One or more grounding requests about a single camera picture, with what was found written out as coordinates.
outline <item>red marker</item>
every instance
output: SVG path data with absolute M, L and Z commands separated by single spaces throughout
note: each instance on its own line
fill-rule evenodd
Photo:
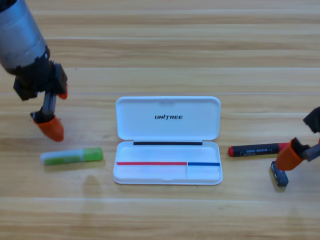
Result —
M 228 153 L 230 157 L 244 157 L 254 155 L 278 154 L 289 145 L 288 142 L 268 143 L 257 145 L 231 146 Z

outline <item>unitree logo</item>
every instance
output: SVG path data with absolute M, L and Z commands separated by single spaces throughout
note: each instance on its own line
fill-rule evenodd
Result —
M 154 119 L 183 119 L 184 116 L 170 116 L 170 115 L 162 115 L 162 116 L 155 116 Z

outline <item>blue stripe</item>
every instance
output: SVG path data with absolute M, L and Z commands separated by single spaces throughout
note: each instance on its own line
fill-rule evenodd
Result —
M 188 166 L 215 166 L 220 167 L 219 162 L 188 162 Z

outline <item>wooden table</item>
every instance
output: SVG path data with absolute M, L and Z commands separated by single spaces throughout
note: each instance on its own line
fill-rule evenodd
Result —
M 318 240 L 320 161 L 288 172 L 231 145 L 315 144 L 302 119 L 320 106 L 319 0 L 27 0 L 68 75 L 57 103 L 65 140 L 31 122 L 0 72 L 1 240 Z M 217 186 L 119 185 L 115 101 L 198 95 L 221 101 Z M 43 152 L 101 146 L 105 160 L 43 167 Z

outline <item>red stripe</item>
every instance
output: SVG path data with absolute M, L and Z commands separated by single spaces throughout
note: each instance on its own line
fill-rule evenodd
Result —
M 186 166 L 187 163 L 183 161 L 176 162 L 163 162 L 163 161 L 118 161 L 117 165 L 183 165 Z

